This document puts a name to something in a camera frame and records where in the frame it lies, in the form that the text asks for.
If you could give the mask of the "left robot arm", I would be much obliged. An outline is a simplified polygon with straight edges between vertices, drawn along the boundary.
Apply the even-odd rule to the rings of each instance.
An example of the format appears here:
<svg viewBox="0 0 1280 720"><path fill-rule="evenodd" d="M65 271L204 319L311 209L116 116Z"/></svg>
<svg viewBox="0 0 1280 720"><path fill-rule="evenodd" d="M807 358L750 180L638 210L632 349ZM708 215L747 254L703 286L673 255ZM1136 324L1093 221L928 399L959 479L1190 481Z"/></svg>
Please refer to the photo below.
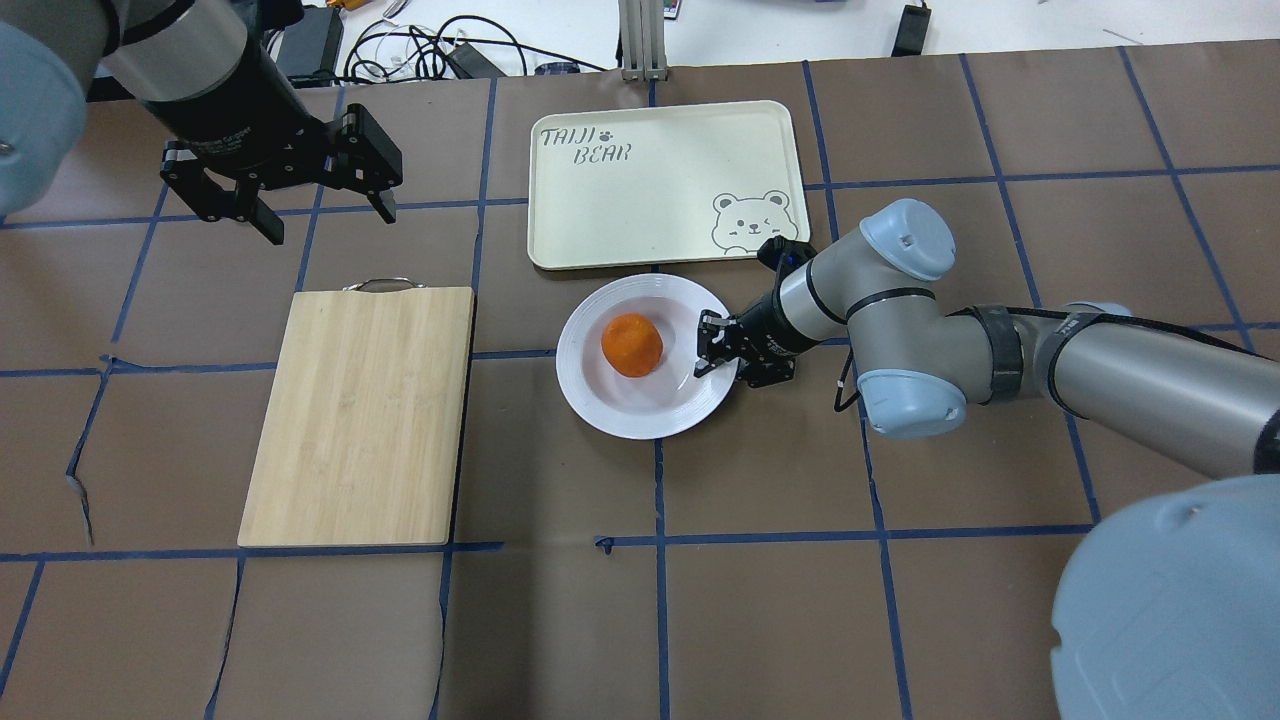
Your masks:
<svg viewBox="0 0 1280 720"><path fill-rule="evenodd" d="M394 223L403 158L352 104L320 120L228 1L5 1L4 214L35 205L79 141L105 68L173 135L160 174L205 222L284 241L261 192L315 183L365 196Z"/></svg>

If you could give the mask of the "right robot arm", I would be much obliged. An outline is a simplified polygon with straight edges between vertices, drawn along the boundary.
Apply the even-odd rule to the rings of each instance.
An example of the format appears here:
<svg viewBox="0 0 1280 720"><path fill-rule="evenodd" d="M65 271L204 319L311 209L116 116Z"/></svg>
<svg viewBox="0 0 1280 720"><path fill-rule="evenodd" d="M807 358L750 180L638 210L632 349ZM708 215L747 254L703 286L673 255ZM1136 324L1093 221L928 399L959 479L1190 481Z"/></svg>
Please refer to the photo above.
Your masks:
<svg viewBox="0 0 1280 720"><path fill-rule="evenodd" d="M1279 689L1279 369L1116 304L975 305L945 314L955 261L929 205L902 199L815 251L765 234L773 288L701 313L696 374L737 361L753 387L840 332L868 425L957 429L973 404L1041 396L1206 477L1098 523L1064 569L1050 655L1064 719L1275 719Z"/></svg>

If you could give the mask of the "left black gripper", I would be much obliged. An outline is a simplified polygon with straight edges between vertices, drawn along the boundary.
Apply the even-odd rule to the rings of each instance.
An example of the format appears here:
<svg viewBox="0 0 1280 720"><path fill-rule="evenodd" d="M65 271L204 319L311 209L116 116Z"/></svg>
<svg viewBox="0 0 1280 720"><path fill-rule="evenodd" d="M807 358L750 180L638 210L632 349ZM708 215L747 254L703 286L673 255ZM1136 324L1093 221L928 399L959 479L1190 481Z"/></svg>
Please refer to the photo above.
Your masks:
<svg viewBox="0 0 1280 720"><path fill-rule="evenodd" d="M168 141L160 177L198 219L251 224L273 246L285 242L285 228L261 192L308 183L348 190L365 196L387 224L394 224L394 188L404 179L401 149L358 102L328 123L310 117L279 149L242 168L219 169L189 143Z"/></svg>

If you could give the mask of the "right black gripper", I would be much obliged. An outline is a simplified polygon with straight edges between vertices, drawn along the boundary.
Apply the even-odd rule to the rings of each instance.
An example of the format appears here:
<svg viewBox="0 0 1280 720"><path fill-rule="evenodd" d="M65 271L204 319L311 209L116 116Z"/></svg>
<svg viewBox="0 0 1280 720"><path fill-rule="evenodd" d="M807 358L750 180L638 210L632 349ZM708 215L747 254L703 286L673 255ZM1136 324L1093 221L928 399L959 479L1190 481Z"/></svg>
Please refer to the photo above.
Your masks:
<svg viewBox="0 0 1280 720"><path fill-rule="evenodd" d="M785 316L778 295L764 295L733 316L703 310L696 345L695 378L737 359L736 380L759 389L795 377L795 357L806 351L806 336Z"/></svg>

